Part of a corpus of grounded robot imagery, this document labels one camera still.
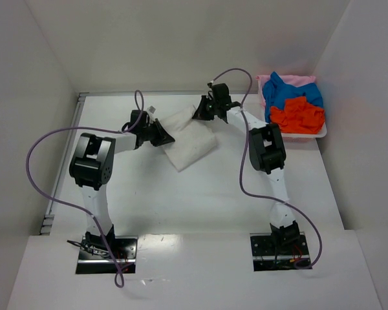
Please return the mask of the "white t shirt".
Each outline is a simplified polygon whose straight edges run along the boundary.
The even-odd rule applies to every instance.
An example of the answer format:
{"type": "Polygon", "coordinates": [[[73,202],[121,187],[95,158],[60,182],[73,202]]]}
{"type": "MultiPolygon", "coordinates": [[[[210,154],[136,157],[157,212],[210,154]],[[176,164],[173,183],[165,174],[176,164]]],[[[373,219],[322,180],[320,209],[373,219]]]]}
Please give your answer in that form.
{"type": "Polygon", "coordinates": [[[178,172],[183,171],[217,146],[213,131],[192,117],[193,105],[160,120],[174,142],[162,148],[178,172]]]}

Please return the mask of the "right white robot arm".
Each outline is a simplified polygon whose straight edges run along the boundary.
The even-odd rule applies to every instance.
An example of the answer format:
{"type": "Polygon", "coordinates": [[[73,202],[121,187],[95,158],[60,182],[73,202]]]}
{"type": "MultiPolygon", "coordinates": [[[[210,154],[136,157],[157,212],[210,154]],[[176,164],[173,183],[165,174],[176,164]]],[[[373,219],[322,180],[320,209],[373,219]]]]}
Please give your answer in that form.
{"type": "Polygon", "coordinates": [[[226,84],[208,83],[209,91],[201,96],[193,119],[212,121],[218,117],[246,134],[246,152],[255,171],[269,180],[274,195],[270,214],[271,237],[276,254],[293,247],[300,238],[299,226],[285,185],[286,151],[278,125],[267,124],[233,101],[226,84]]]}

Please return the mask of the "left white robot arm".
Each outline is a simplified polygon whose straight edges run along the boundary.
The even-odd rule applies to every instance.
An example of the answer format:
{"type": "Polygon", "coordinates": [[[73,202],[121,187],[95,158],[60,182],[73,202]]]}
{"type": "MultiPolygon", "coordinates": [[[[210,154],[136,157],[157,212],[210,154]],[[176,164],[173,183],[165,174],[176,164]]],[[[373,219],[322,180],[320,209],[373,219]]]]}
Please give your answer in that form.
{"type": "Polygon", "coordinates": [[[133,151],[149,142],[160,147],[175,142],[158,119],[148,112],[133,110],[120,133],[101,137],[83,133],[69,165],[69,174],[80,188],[87,215],[87,230],[81,246],[108,255],[116,247],[114,224],[109,216],[107,184],[111,179],[116,154],[133,151]]]}

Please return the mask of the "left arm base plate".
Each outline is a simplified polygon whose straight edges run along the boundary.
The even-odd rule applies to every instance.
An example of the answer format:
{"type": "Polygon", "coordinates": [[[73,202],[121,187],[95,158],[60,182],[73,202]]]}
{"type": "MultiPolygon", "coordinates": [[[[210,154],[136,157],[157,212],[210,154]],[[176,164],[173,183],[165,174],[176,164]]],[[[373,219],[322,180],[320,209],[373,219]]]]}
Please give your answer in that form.
{"type": "MultiPolygon", "coordinates": [[[[136,270],[138,238],[135,236],[119,236],[113,242],[113,254],[123,274],[133,274],[136,270]]],[[[115,274],[117,268],[107,249],[93,245],[80,245],[76,263],[76,274],[115,274]]]]}

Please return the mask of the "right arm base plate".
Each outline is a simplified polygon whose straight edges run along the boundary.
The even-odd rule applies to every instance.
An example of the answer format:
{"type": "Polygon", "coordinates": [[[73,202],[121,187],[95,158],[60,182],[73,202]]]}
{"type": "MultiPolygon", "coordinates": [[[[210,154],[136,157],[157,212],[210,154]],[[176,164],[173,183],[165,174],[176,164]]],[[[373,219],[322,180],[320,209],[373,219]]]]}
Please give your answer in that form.
{"type": "Polygon", "coordinates": [[[275,246],[269,233],[251,234],[250,245],[254,271],[296,270],[312,263],[303,232],[296,243],[282,249],[275,246]]]}

